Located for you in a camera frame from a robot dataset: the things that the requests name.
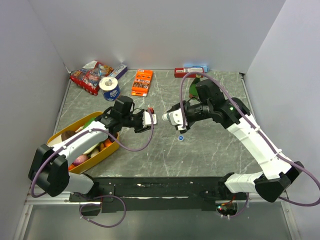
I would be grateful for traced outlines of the clear plastic bottle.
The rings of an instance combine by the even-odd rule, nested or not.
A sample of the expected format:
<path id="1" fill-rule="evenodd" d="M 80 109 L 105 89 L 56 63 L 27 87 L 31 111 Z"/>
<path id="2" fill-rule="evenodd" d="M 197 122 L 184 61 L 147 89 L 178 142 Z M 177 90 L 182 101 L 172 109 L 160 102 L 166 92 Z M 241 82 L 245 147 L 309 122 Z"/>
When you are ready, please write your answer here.
<path id="1" fill-rule="evenodd" d="M 152 119 L 153 119 L 153 123 L 156 124 L 159 121 L 163 121 L 162 119 L 163 114 L 159 115 L 159 114 L 152 114 Z"/>

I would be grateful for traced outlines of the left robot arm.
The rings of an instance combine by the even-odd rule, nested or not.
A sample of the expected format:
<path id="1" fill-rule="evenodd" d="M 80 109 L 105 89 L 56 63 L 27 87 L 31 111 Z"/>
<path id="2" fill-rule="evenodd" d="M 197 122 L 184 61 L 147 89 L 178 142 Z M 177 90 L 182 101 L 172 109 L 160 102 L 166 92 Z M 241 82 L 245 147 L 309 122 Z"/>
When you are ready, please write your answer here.
<path id="1" fill-rule="evenodd" d="M 69 172 L 69 166 L 91 147 L 111 138 L 119 142 L 116 134 L 123 128 L 133 128 L 135 133 L 154 130 L 157 117 L 151 108 L 134 112 L 134 101 L 128 96 L 120 96 L 114 105 L 98 115 L 87 127 L 54 146 L 46 144 L 37 148 L 29 170 L 32 181 L 30 194 L 35 194 L 35 186 L 44 194 L 56 197 L 64 191 L 80 193 L 86 200 L 93 201 L 99 195 L 99 183 L 86 174 Z"/>

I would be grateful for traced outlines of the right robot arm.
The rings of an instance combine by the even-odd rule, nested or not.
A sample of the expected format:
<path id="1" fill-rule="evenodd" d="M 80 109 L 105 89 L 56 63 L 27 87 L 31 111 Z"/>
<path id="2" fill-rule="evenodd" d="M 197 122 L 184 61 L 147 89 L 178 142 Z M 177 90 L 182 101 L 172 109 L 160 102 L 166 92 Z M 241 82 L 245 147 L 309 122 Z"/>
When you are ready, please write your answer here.
<path id="1" fill-rule="evenodd" d="M 225 99 L 220 88 L 205 79 L 196 84 L 199 102 L 195 105 L 183 101 L 172 106 L 162 119 L 169 122 L 180 133 L 187 132 L 198 121 L 212 119 L 234 135 L 250 152 L 261 167 L 260 172 L 228 173 L 219 180 L 218 193 L 223 199 L 230 199 L 236 193 L 256 193 L 273 203 L 300 175 L 301 171 L 276 155 L 281 151 L 274 144 L 268 145 L 259 134 L 258 127 L 251 127 L 255 119 L 250 110 L 238 98 Z"/>

